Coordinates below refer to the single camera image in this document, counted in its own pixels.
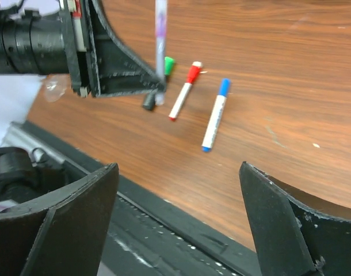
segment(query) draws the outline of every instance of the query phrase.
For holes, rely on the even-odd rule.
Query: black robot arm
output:
[[[0,75],[70,74],[81,97],[165,91],[165,82],[115,34],[101,0],[60,0],[54,14],[24,10],[15,18],[23,2],[0,9]]]

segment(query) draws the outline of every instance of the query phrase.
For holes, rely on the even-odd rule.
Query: transparent plastic object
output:
[[[70,87],[68,75],[52,75],[43,83],[43,93],[48,102],[59,100]]]

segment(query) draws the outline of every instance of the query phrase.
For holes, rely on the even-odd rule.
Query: wooden table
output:
[[[106,0],[116,32],[154,65],[154,1]],[[42,93],[28,119],[254,248],[239,187],[246,160],[351,208],[351,1],[170,0],[166,103]],[[176,122],[193,61],[204,63]],[[232,80],[212,152],[201,151],[222,78]]]

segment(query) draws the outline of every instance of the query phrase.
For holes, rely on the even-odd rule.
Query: white surface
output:
[[[208,128],[206,129],[206,133],[204,136],[203,147],[205,148],[212,148],[216,133],[218,132],[218,126],[223,114],[226,101],[227,101],[226,97],[222,95],[216,96],[216,100],[215,100],[214,107],[212,109]]]
[[[177,100],[175,101],[175,104],[174,104],[174,106],[171,109],[171,112],[169,114],[170,118],[172,118],[172,119],[177,118],[178,113],[180,112],[182,105],[183,105],[184,101],[186,100],[187,94],[188,94],[189,90],[191,89],[191,87],[192,87],[192,84],[188,83],[188,82],[186,82],[183,85],[183,88],[182,88],[180,94],[178,95]]]
[[[20,0],[0,0],[2,7]],[[24,7],[39,9],[40,14],[59,8],[55,0],[26,0]],[[0,145],[12,121],[22,122],[41,86],[42,77],[36,75],[0,76]]]

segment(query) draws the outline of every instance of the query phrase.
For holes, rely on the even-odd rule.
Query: dry erase marker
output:
[[[218,126],[220,119],[222,118],[224,106],[227,101],[228,90],[231,81],[229,79],[223,79],[220,85],[218,96],[216,96],[215,104],[212,109],[211,117],[209,120],[208,128],[206,129],[204,141],[203,141],[203,151],[209,152],[215,140],[216,133],[218,132]]]
[[[174,106],[169,114],[169,118],[172,121],[176,120],[178,113],[180,112],[182,105],[187,97],[187,94],[188,94],[189,90],[191,89],[194,80],[199,75],[202,67],[203,67],[203,64],[201,62],[192,63],[192,66],[191,66],[191,68],[188,72],[188,75],[187,75],[187,82],[183,85],[183,88],[182,88],[180,94],[178,95],[178,98],[175,101],[175,104],[174,104]]]

